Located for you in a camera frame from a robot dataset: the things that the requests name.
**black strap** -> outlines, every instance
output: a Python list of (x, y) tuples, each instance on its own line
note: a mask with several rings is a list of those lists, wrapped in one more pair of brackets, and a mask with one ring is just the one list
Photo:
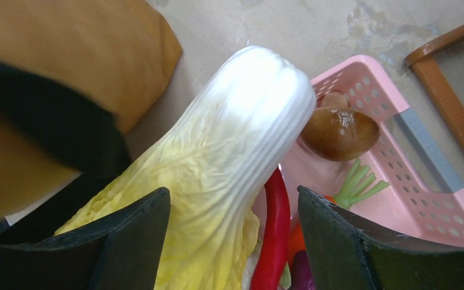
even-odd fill
[(0, 63), (0, 110), (52, 156), (81, 172), (117, 176), (130, 163), (114, 116), (53, 80)]

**pink plastic basket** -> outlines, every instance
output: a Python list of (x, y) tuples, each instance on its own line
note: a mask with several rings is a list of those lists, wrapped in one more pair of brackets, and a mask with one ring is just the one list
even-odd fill
[[(391, 186), (351, 208), (380, 225), (409, 236), (464, 247), (464, 186), (436, 143), (396, 89), (382, 66), (368, 56), (354, 56), (312, 80), (317, 97), (338, 91), (350, 105), (381, 125), (376, 145), (361, 157), (378, 179)], [(414, 140), (444, 192), (428, 189), (384, 124), (398, 118)], [(292, 210), (297, 207), (298, 185), (322, 195), (334, 195), (349, 163), (323, 160), (297, 141), (281, 163)]]

